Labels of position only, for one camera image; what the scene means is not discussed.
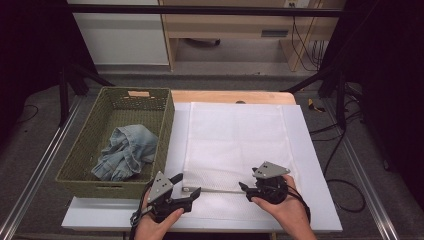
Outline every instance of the white cabinet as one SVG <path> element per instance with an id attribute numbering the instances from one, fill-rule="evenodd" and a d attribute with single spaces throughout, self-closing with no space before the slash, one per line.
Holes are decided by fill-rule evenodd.
<path id="1" fill-rule="evenodd" d="M 70 4 L 158 5 L 157 0 L 68 0 Z M 169 65 L 159 14 L 74 13 L 96 65 Z"/>

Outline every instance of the white table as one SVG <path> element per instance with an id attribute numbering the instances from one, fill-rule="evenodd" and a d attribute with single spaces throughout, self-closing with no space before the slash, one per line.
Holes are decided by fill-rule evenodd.
<path id="1" fill-rule="evenodd" d="M 184 164 L 190 104 L 178 103 L 179 97 L 177 95 L 174 97 L 176 102 L 174 125 L 165 168 L 167 177 L 181 173 Z M 340 232 L 342 226 L 319 166 L 302 111 L 299 106 L 291 104 L 284 105 L 284 113 L 289 139 L 292 143 L 293 158 L 300 173 L 298 177 L 302 183 L 302 196 L 312 213 L 311 227 L 315 232 Z M 174 198 L 179 198 L 181 194 L 179 184 L 174 187 Z M 196 201 L 193 208 L 208 207 L 201 206 Z M 128 231 L 130 229 L 129 219 L 138 208 L 138 204 L 139 200 L 74 197 L 62 226 L 78 231 Z M 190 213 L 186 213 L 173 225 L 170 231 L 281 232 L 283 230 L 274 219 L 267 221 L 217 220 L 192 218 Z"/>

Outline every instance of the black cable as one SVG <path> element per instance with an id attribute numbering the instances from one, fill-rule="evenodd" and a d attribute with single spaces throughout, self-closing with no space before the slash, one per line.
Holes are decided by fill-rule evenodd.
<path id="1" fill-rule="evenodd" d="M 345 107 L 347 106 L 347 105 L 349 105 L 349 104 L 351 104 L 351 103 L 358 103 L 358 100 L 356 100 L 356 99 L 352 99 L 352 100 L 349 100 L 349 101 L 347 101 L 346 103 L 345 103 Z"/>
<path id="2" fill-rule="evenodd" d="M 355 88 L 353 88 L 352 86 L 349 85 L 349 83 L 346 83 L 347 89 L 346 90 L 351 90 L 350 94 L 354 95 L 355 97 L 362 95 L 361 92 L 359 92 L 358 90 L 356 90 Z"/>
<path id="3" fill-rule="evenodd" d="M 342 140 L 343 140 L 345 134 L 346 134 L 346 130 L 343 131 L 342 135 L 340 136 L 339 141 L 337 142 L 336 146 L 334 147 L 333 151 L 330 154 L 330 157 L 327 160 L 327 163 L 325 164 L 324 171 L 323 171 L 324 177 L 325 177 L 325 175 L 327 175 L 328 166 L 330 166 L 330 163 L 333 160 L 333 156 L 336 153 L 337 149 L 339 148 L 340 143 L 342 143 Z"/>
<path id="4" fill-rule="evenodd" d="M 312 46 L 312 60 L 315 63 L 315 66 L 317 67 L 317 71 L 319 71 L 319 68 L 321 67 L 322 63 L 322 55 L 324 52 L 324 41 L 319 41 L 319 48 L 318 48 L 318 54 L 317 52 L 317 43 L 318 41 L 314 41 L 314 45 Z"/>
<path id="5" fill-rule="evenodd" d="M 360 117 L 361 115 L 362 115 L 362 111 L 360 111 L 360 110 L 353 113 L 352 115 L 349 116 L 349 118 L 346 118 L 346 123 L 351 123 L 353 120 Z"/>
<path id="6" fill-rule="evenodd" d="M 336 138 L 339 138 L 341 136 L 342 135 L 340 134 L 338 136 L 335 136 L 335 137 L 332 137 L 332 138 L 328 138 L 328 139 L 312 139 L 312 142 L 329 142 L 329 141 L 332 141 L 332 140 L 334 140 Z"/>
<path id="7" fill-rule="evenodd" d="M 29 104 L 29 105 L 25 105 L 24 107 L 33 107 L 33 108 L 35 108 L 35 113 L 31 117 L 29 117 L 29 118 L 27 118 L 25 120 L 18 121 L 16 123 L 23 123 L 23 122 L 29 121 L 29 120 L 31 120 L 32 118 L 34 118 L 38 114 L 38 107 L 37 106 L 32 105 L 32 104 Z"/>
<path id="8" fill-rule="evenodd" d="M 364 196 L 364 194 L 362 193 L 362 191 L 359 187 L 355 186 L 351 182 L 348 182 L 348 181 L 345 181 L 345 180 L 342 180 L 342 179 L 328 179 L 327 183 L 330 183 L 330 182 L 339 182 L 339 183 L 347 184 L 347 185 L 353 187 L 359 193 L 359 196 L 361 197 L 362 204 L 361 204 L 361 207 L 358 208 L 358 209 L 349 209 L 349 208 L 343 207 L 340 204 L 334 202 L 340 209 L 347 211 L 347 212 L 351 212 L 351 213 L 360 213 L 365 209 L 365 207 L 366 207 L 365 196 Z"/>
<path id="9" fill-rule="evenodd" d="M 141 218 L 143 217 L 141 215 L 142 210 L 143 210 L 143 202 L 144 202 L 144 195 L 146 195 L 147 191 L 153 186 L 153 182 L 155 179 L 150 180 L 146 186 L 143 189 L 143 192 L 141 193 L 141 198 L 140 198 L 140 204 L 138 206 L 138 209 L 136 212 L 133 213 L 132 217 L 131 217 L 131 232 L 130 232 L 130 240 L 134 240 L 135 237 L 135 232 L 137 230 L 137 226 L 138 223 L 140 222 Z"/>
<path id="10" fill-rule="evenodd" d="M 347 116 L 346 117 L 346 120 L 350 120 L 350 119 L 352 119 L 352 118 L 354 118 L 354 117 L 356 117 L 357 115 L 359 115 L 361 113 L 361 111 L 359 110 L 359 111 L 356 111 L 356 112 L 354 112 L 354 113 L 352 113 L 351 115 L 349 115 L 349 116 Z M 327 126 L 327 127 L 324 127 L 324 128 L 321 128 L 321 129 L 317 129 L 317 130 L 313 130 L 313 131 L 310 131 L 309 132 L 309 134 L 310 135 L 315 135 L 315 134 L 318 134 L 318 133 L 322 133 L 322 132 L 325 132 L 325 131 L 328 131 L 328 130 L 330 130 L 330 129 L 333 129 L 333 128 L 335 128 L 335 127 L 337 127 L 337 123 L 334 123 L 334 124 L 331 124 L 331 125 L 329 125 L 329 126 Z"/>
<path id="11" fill-rule="evenodd" d="M 308 204 L 306 204 L 305 200 L 303 200 L 302 195 L 300 195 L 300 193 L 295 188 L 289 186 L 288 184 L 286 184 L 286 186 L 287 186 L 287 192 L 286 192 L 286 190 L 283 190 L 283 189 L 278 188 L 278 187 L 272 187 L 272 186 L 266 186 L 266 189 L 272 189 L 273 191 L 290 195 L 290 196 L 294 197 L 296 200 L 298 200 L 303 205 L 303 207 L 305 208 L 306 216 L 308 217 L 309 223 L 311 223 L 311 210 L 310 210 Z"/>
<path id="12" fill-rule="evenodd" d="M 346 55 L 348 54 L 348 52 L 350 51 L 349 46 L 352 44 L 352 42 L 355 41 L 355 38 L 357 38 L 358 35 L 360 35 L 359 33 L 360 33 L 363 25 L 365 25 L 365 23 L 367 22 L 366 20 L 369 18 L 371 13 L 374 11 L 374 9 L 378 5 L 379 1 L 380 0 L 365 1 L 365 3 L 362 4 L 359 7 L 359 8 L 365 8 L 366 6 L 368 6 L 368 4 L 371 5 L 370 9 L 367 9 L 368 11 L 366 11 L 366 16 L 361 19 L 360 23 L 355 27 L 352 34 L 350 34 L 347 37 L 346 41 L 344 41 L 344 44 L 341 46 L 341 49 L 334 56 L 334 58 L 331 60 L 331 62 L 329 63 L 329 66 L 327 66 L 324 69 L 320 69 L 320 71 L 317 74 L 305 79 L 301 83 L 298 83 L 295 86 L 290 87 L 288 89 L 280 90 L 280 92 L 295 93 L 295 92 L 305 88 L 306 86 L 316 82 L 317 80 L 322 80 L 323 77 L 328 76 L 328 74 L 332 74 L 335 70 L 340 69 L 341 66 L 342 66 L 342 63 L 343 63 L 343 61 L 342 61 L 343 58 L 345 58 Z"/>
<path id="13" fill-rule="evenodd" d="M 351 102 L 356 102 L 357 104 L 358 104 L 358 106 L 360 106 L 360 101 L 359 101 L 359 99 L 357 98 L 357 96 L 355 95 L 355 94 L 352 94 L 352 93 L 350 93 L 350 92 L 347 92 L 346 93 L 346 95 L 349 97 L 349 103 L 351 103 Z"/>
<path id="14" fill-rule="evenodd" d="M 309 25 L 309 29 L 308 29 L 308 32 L 306 33 L 306 36 L 309 34 L 309 32 L 310 32 L 310 30 L 312 28 L 312 23 L 313 23 L 314 19 L 315 19 L 315 17 L 312 18 L 312 21 L 311 21 L 311 24 Z M 314 67 L 316 67 L 315 64 L 314 64 L 314 62 L 312 61 L 311 57 L 309 56 L 308 49 L 306 48 L 305 42 L 303 42 L 303 39 L 300 36 L 299 31 L 297 30 L 296 17 L 295 16 L 293 16 L 293 28 L 296 31 L 296 34 L 299 37 L 300 42 L 302 43 L 303 49 L 305 49 L 306 56 L 308 57 L 308 59 L 312 63 L 312 65 L 314 65 Z"/>
<path id="15" fill-rule="evenodd" d="M 293 50 L 294 50 L 294 52 L 296 53 L 296 55 L 297 55 L 297 57 L 299 58 L 299 61 L 300 61 L 300 63 L 302 64 L 302 66 L 303 66 L 303 68 L 306 70 L 306 71 L 311 71 L 311 72 L 315 72 L 315 70 L 311 70 L 311 69 L 308 69 L 306 66 L 305 66 L 305 64 L 303 64 L 303 61 L 302 61 L 302 58 L 300 57 L 300 54 L 297 52 L 297 50 L 296 50 L 296 46 L 294 46 L 294 26 L 295 26 L 295 22 L 294 22 L 294 17 L 293 17 L 293 26 L 292 26 L 292 38 L 291 38 L 291 43 L 292 43 L 292 46 L 293 46 Z"/>

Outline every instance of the metal frame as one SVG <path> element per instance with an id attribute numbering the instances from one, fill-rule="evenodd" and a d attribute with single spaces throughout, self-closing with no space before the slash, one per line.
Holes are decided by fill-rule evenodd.
<path id="1" fill-rule="evenodd" d="M 260 8 L 260 7 L 200 7 L 200 6 L 151 6 L 151 5 L 91 5 L 91 4 L 49 4 L 43 5 L 40 9 L 36 11 L 67 11 L 72 13 L 118 13 L 118 14 L 194 14 L 194 15 L 250 15 L 250 16 L 298 16 L 298 17 L 351 17 L 358 16 L 362 14 L 361 12 L 355 11 L 344 11 L 344 10 L 334 10 L 334 9 L 293 9 L 293 8 Z M 337 70 L 340 66 L 340 63 L 335 63 L 335 66 L 321 70 L 317 75 L 312 76 L 309 79 L 306 79 L 301 84 L 290 88 L 288 92 L 296 92 L 303 87 L 319 80 L 320 77 L 331 74 L 333 71 Z M 90 73 L 85 69 L 79 66 L 71 66 L 74 69 L 84 76 L 95 80 L 96 82 L 102 85 L 108 85 L 109 83 L 99 77 L 97 74 Z M 61 94 L 67 92 L 66 89 L 65 73 L 61 73 L 60 85 L 62 87 Z M 79 99 L 76 105 L 71 107 L 71 110 L 68 115 L 68 103 L 66 101 L 61 101 L 62 116 L 66 119 L 61 120 L 61 125 L 57 130 L 55 137 L 52 139 L 49 147 L 47 148 L 45 154 L 40 160 L 39 165 L 34 171 L 30 181 L 22 192 L 20 198 L 16 202 L 14 208 L 8 215 L 6 221 L 2 224 L 0 228 L 0 237 L 2 239 L 11 239 L 15 233 L 20 221 L 22 220 L 26 210 L 28 209 L 33 196 L 35 195 L 41 181 L 43 180 L 52 159 L 54 158 L 63 138 L 66 136 L 66 133 L 69 129 L 70 124 L 72 123 L 75 114 L 78 110 L 81 99 Z M 368 206 L 371 213 L 374 216 L 376 224 L 381 232 L 381 235 L 384 239 L 398 239 L 397 233 L 384 209 L 381 201 L 378 198 L 377 193 L 375 192 L 372 184 L 369 182 L 369 179 L 359 163 L 352 146 L 348 140 L 344 141 L 345 149 L 351 159 L 351 167 L 356 175 L 359 183 L 361 184 L 362 189 L 365 192 Z"/>

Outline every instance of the black tripod stand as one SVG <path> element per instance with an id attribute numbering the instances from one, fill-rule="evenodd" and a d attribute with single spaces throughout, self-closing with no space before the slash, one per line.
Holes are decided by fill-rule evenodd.
<path id="1" fill-rule="evenodd" d="M 352 54 L 355 50 L 355 42 L 359 41 L 362 37 L 360 36 L 361 29 L 366 24 L 367 19 L 377 6 L 379 0 L 369 1 L 364 3 L 360 8 L 360 12 L 363 12 L 365 16 L 360 20 L 358 26 L 354 29 L 352 34 L 348 37 L 347 41 L 343 44 L 339 52 L 333 58 L 331 63 L 320 69 L 316 74 L 302 81 L 301 83 L 280 92 L 295 93 L 301 89 L 309 86 L 310 84 L 323 80 L 321 87 L 318 90 L 319 97 L 325 98 L 330 97 L 332 92 L 337 89 L 336 95 L 336 120 L 340 128 L 346 129 L 346 119 L 344 116 L 344 95 L 345 95 L 345 75 L 343 73 L 343 66 L 345 63 L 344 59 L 348 54 Z"/>
<path id="2" fill-rule="evenodd" d="M 67 4 L 66 1 L 58 1 L 57 3 L 62 6 Z M 77 45 L 75 42 L 79 39 L 70 34 L 72 39 L 69 42 L 72 42 L 75 45 L 71 45 L 69 42 L 63 43 L 65 37 L 58 34 L 57 29 L 54 29 L 52 24 L 50 24 L 50 21 L 57 19 L 59 19 L 59 21 L 63 20 L 63 23 L 73 23 L 74 20 L 72 19 L 72 13 L 70 11 L 66 14 L 62 14 L 61 12 L 55 13 L 52 11 L 44 11 L 44 7 L 45 6 L 43 4 L 34 2 L 26 7 L 26 11 L 29 16 L 33 16 L 31 19 L 32 27 L 35 29 L 39 38 L 42 39 L 48 51 L 46 54 L 51 56 L 51 59 L 53 59 L 54 65 L 59 72 L 58 83 L 61 107 L 59 126 L 62 126 L 69 116 L 68 84 L 71 86 L 75 94 L 80 96 L 86 95 L 89 90 L 84 81 L 85 78 L 94 80 L 103 86 L 113 86 L 113 84 L 98 75 L 86 47 L 81 49 L 82 46 L 79 46 L 80 48 L 77 50 L 72 48 Z"/>
<path id="3" fill-rule="evenodd" d="M 66 14 L 72 16 L 71 13 L 80 12 L 80 13 L 126 13 L 126 14 L 203 14 L 203 15 L 249 15 L 249 16 L 303 16 L 303 17 L 342 17 L 342 16 L 358 16 L 357 11 L 339 11 L 333 9 L 294 9 L 294 8 L 250 8 L 250 7 L 198 7 L 198 6 L 123 6 L 123 5 L 90 5 L 90 4 L 52 4 L 45 5 L 44 10 L 54 10 L 57 13 L 63 13 L 62 11 L 66 11 Z M 88 91 L 88 87 L 82 79 L 74 79 L 72 77 L 68 78 L 68 74 L 77 73 L 81 77 L 90 78 L 101 85 L 105 86 L 113 86 L 110 82 L 102 79 L 98 76 L 97 71 L 95 70 L 94 64 L 91 61 L 92 69 L 87 69 L 81 66 L 80 64 L 76 64 L 72 59 L 70 59 L 61 49 L 60 41 L 57 41 L 54 34 L 48 31 L 45 28 L 46 23 L 43 22 L 43 16 L 38 14 L 37 18 L 38 28 L 41 30 L 41 34 L 44 35 L 43 39 L 45 39 L 46 44 L 50 46 L 51 54 L 53 54 L 53 58 L 59 60 L 57 64 L 60 65 L 59 69 L 61 69 L 60 73 L 60 86 L 61 86 L 61 109 L 62 109 L 62 120 L 61 123 L 64 122 L 67 118 L 68 111 L 68 103 L 67 103 L 67 83 L 69 83 L 74 89 L 77 95 L 84 95 Z M 356 31 L 352 34 L 352 37 L 344 44 L 344 47 L 340 50 L 339 54 L 333 59 L 332 64 L 328 67 L 320 70 L 314 76 L 306 79 L 302 83 L 284 90 L 285 92 L 297 92 L 300 89 L 308 86 L 309 84 L 321 80 L 326 79 L 320 89 L 320 96 L 328 96 L 331 91 L 335 88 L 337 83 L 340 83 L 339 80 L 328 80 L 329 77 L 334 76 L 334 74 L 340 74 L 341 65 L 343 56 L 347 53 L 348 48 L 351 43 L 355 39 L 355 35 L 357 35 Z"/>

